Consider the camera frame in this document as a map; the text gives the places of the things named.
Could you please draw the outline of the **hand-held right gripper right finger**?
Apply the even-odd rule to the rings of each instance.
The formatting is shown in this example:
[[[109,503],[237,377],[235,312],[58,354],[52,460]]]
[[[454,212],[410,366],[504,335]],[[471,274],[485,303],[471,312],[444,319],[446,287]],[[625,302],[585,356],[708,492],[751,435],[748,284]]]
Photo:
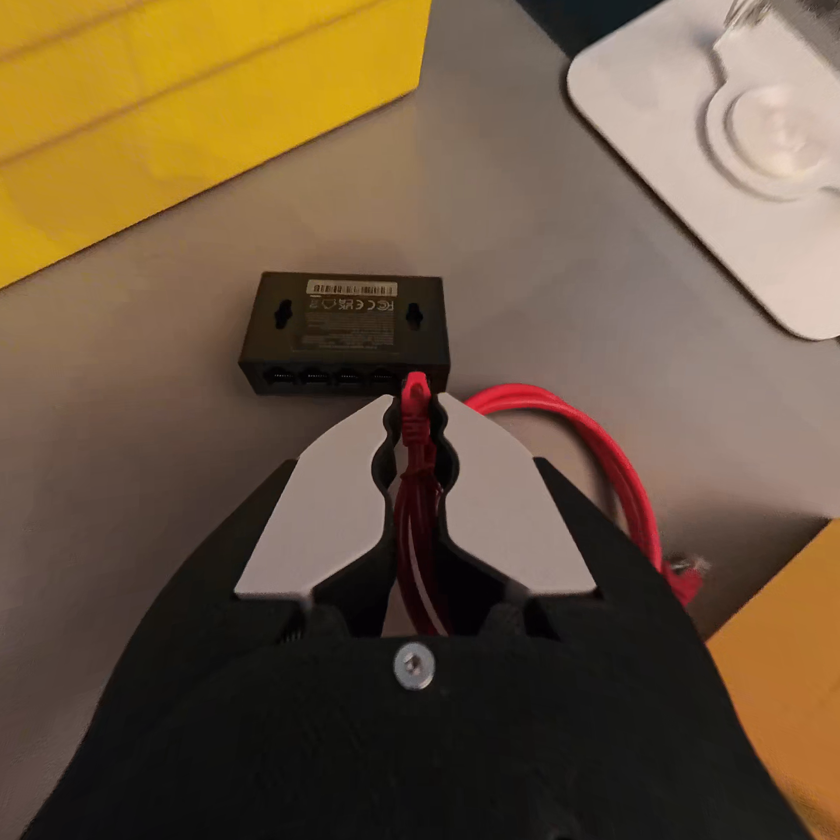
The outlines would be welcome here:
[[[501,603],[591,596],[597,584],[535,458],[454,396],[435,396],[441,496],[435,513],[436,603],[452,635],[475,635]]]

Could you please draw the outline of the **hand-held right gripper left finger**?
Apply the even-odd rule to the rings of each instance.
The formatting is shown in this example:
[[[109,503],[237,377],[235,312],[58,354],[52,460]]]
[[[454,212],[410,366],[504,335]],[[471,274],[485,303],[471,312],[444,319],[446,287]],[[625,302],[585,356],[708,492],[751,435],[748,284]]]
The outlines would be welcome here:
[[[354,636],[380,636],[396,580],[400,401],[383,395],[308,446],[234,588],[239,600],[329,606]]]

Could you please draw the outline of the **white stand base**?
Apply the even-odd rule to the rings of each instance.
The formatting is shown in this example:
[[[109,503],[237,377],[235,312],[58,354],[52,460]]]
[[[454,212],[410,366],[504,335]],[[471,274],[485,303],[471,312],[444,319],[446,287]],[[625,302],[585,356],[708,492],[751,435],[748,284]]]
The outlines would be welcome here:
[[[838,2],[663,2],[575,57],[578,112],[789,333],[839,334]]]

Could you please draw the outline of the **yellow plastic bin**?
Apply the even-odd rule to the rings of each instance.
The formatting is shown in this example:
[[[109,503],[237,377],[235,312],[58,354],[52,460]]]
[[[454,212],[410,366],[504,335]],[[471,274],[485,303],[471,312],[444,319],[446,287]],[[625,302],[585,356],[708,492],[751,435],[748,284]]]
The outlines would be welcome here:
[[[816,838],[839,838],[839,520],[708,641],[756,753]]]
[[[414,91],[429,1],[1,2],[1,286]]]

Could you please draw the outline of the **black ethernet switch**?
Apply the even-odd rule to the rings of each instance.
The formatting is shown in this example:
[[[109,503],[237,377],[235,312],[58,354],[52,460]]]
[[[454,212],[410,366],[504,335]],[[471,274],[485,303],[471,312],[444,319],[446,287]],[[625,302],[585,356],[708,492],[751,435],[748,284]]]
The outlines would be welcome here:
[[[239,369],[258,395],[397,395],[410,373],[432,393],[451,371],[439,276],[266,271]]]

